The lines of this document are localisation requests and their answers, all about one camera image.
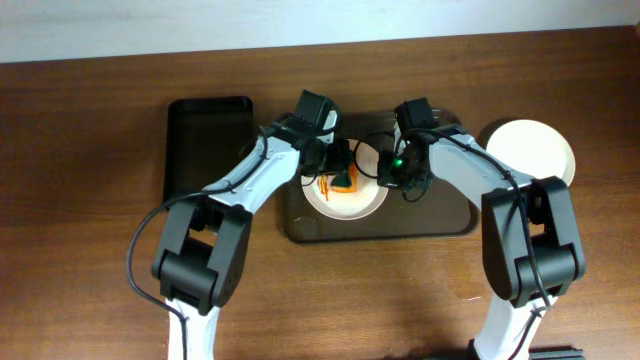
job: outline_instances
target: black tray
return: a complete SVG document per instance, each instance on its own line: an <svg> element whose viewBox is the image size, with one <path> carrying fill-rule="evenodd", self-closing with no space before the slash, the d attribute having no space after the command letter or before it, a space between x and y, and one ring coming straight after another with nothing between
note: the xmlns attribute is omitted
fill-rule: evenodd
<svg viewBox="0 0 640 360"><path fill-rule="evenodd" d="M452 113L439 114L449 122L457 121ZM339 136L361 139L374 131L391 130L394 123L393 113L347 115ZM376 150L393 149L393 139L388 136L374 137L368 143ZM456 188L438 179L416 203L406 202L400 190L389 190L376 211L349 221L335 220L316 211L302 192L299 176L281 189L279 197L281 230L299 244L463 236L478 223L475 206Z"/></svg>

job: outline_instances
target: black cable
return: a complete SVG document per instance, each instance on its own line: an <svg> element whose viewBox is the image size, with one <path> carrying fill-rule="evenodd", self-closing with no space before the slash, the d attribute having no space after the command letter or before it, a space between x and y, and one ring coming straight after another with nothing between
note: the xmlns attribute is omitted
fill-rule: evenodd
<svg viewBox="0 0 640 360"><path fill-rule="evenodd" d="M537 317L542 317L542 315L540 313L545 311L545 310L546 310L546 308L544 308L544 307L540 307L540 308L531 310L531 316L529 316L529 319L527 320L527 325L524 328L524 333L522 334L522 337L520 338L520 342L518 342L518 346L516 346L516 350L511 354L511 356L509 356L508 360L514 360L516 358L516 356L518 356L518 353L522 349L522 346L524 345L525 340L527 340L527 336L529 335L529 331L533 327L533 324L536 322L536 318Z"/></svg>
<svg viewBox="0 0 640 360"><path fill-rule="evenodd" d="M316 179L318 178L318 175L320 174L320 169L318 168L318 171L316 171L316 174L313 175L313 179L311 181L309 181L308 184L302 184L302 182L300 183L300 185L302 185L302 187L307 187L313 184L314 181L316 181Z"/></svg>
<svg viewBox="0 0 640 360"><path fill-rule="evenodd" d="M428 190L428 189L422 189L422 194L420 194L420 196L418 196L417 198L415 198L415 199L411 199L411 200L409 200L409 199L407 198L407 193L406 193L405 191L402 191L402 198L404 199L404 201L409 202L409 203L418 202L418 200L422 199L422 197L424 196L424 194L426 194L426 193L427 193L427 190Z"/></svg>
<svg viewBox="0 0 640 360"><path fill-rule="evenodd" d="M529 232L529 219L527 218L527 211L524 207L524 201L522 198L522 193L520 193L520 188L518 187L518 184L516 183L515 179L513 178L513 176L511 175L511 173L507 170L505 170L505 168L502 167L502 165L500 165L500 163L498 163L493 157L485 154L482 151L478 151L474 148L472 148L470 145L467 144L463 144L462 142L454 139L453 137L447 135L447 134L443 134L439 131L436 130L431 130L431 129L413 129L410 130L410 132L422 132L422 133L427 133L427 134L431 134L435 137L438 138L444 138L449 140L450 142L454 143L455 145L465 149L465 151L469 151L472 154L478 155L481 158L487 160L488 162L490 162L493 166L496 167L496 169L498 169L498 171L502 174L502 176L504 176L505 180L509 181L509 183L511 184L511 186L513 187L513 190L515 192L516 195L516 201L518 203L518 210L520 212L520 220L522 221L522 230L524 232L524 240L525 243L527 245L527 254L529 257L529 264L531 265L531 270L533 271L533 278L536 282L536 286L538 288L538 291L540 292L540 295L542 296L542 300L544 301L545 304L545 310L551 310L551 302L549 301L549 295L547 294L547 290L544 288L544 286L542 285L542 277L540 276L540 270L538 269L538 264L536 263L536 258L535 258L535 254L533 251L533 243L531 242L531 233Z"/></svg>
<svg viewBox="0 0 640 360"><path fill-rule="evenodd" d="M180 196L176 196L173 197L165 202L163 202L160 206L156 207L155 209L151 210L151 212L149 214L147 214L147 216L145 216L145 218L142 220L142 222L140 223L140 225L138 225L138 228L136 229L136 231L133 233L133 236L131 237L131 242L129 244L129 249L127 250L127 255L126 255L126 273L127 273L127 278L129 279L129 285L131 285L131 287L133 288L133 290L138 293L138 295L140 295L142 298L150 301L151 303L160 306L161 308L169 311L170 313L174 314L175 316L178 317L178 319L180 320L180 328L182 329L182 357L184 360L187 360L187 319L180 313L178 312L178 310L170 307L169 305L163 303L162 301L156 299L155 297L149 295L148 293L146 293L144 290L142 290L138 284L136 284L135 280L133 279L133 272L132 272L132 261L133 261L133 251L135 249L136 243L138 242L138 238L140 238L140 234L142 234L142 231L144 230L144 228L147 226L147 224L149 224L149 222L159 213L161 213L162 211L164 211L165 209L181 202L181 201L185 201L185 200L190 200L190 199L196 199L196 198L201 198L201 197L206 197L209 195L216 195L216 194L222 194L222 193L226 193L229 192L233 189L235 189L236 187L238 187L240 184L242 184L243 182L245 182L257 169L258 167L260 167L260 165L262 165L262 163L264 162L264 160L267 158L267 147L268 147L268 142L267 142L267 134L265 129L261 126L260 127L260 133L262 135L262 140L264 143L264 149L262 150L262 154L260 155L260 161L258 161L242 178L240 178L240 180L238 180L235 183L229 183L229 185L223 189L215 189L215 190L202 190L202 191L198 191L195 193L191 193L191 194L186 194L186 195L180 195Z"/></svg>
<svg viewBox="0 0 640 360"><path fill-rule="evenodd" d="M360 165L358 165L358 148L360 147L360 144L362 144L363 142L365 142L368 138L375 136L375 135L387 135L387 136L393 136L393 133L390 131L376 131L376 132L372 132L369 133L367 135L365 135L365 137L362 140L359 140L358 143L356 144L356 146L353 148L353 165L356 166L356 169L358 169L358 171L368 177L369 179L378 179L378 176L373 176L373 175L369 175L366 172L364 172L364 170L362 170L362 168L360 168Z"/></svg>

